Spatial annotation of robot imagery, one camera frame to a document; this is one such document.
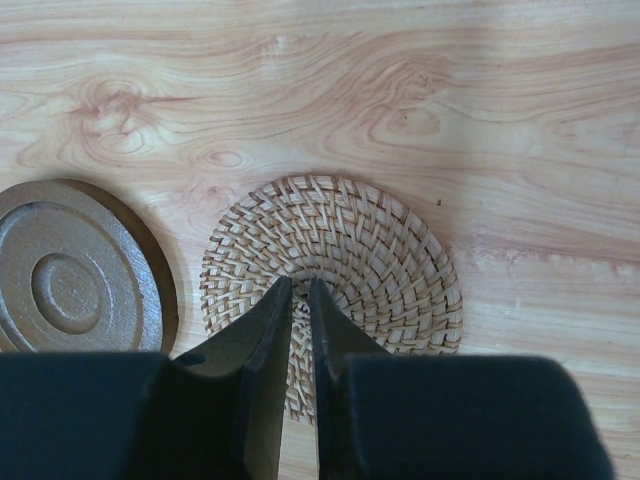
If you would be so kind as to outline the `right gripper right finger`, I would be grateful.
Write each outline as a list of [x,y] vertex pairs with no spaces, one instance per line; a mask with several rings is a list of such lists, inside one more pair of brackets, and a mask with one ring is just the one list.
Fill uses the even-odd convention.
[[583,397],[531,356],[399,356],[309,290],[323,479],[611,479]]

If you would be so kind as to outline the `brown wooden coaster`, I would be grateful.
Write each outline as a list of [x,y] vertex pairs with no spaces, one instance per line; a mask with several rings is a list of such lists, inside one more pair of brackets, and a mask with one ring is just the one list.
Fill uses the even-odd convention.
[[71,179],[2,191],[2,351],[168,353],[177,330],[169,263],[124,202]]

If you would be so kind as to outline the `woven rattan coaster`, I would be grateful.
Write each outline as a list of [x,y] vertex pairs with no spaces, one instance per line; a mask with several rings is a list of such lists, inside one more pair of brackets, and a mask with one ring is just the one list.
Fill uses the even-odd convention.
[[272,284],[293,283],[284,410],[313,423],[315,387],[309,287],[319,279],[337,307],[385,350],[457,352],[463,299],[432,229],[389,193],[352,179],[306,175],[268,183],[215,226],[200,276],[206,329],[217,334]]

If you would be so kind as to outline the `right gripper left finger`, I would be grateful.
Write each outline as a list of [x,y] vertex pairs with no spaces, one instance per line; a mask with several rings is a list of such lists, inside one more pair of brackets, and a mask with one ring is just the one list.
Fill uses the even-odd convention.
[[292,282],[192,350],[5,353],[5,479],[274,479]]

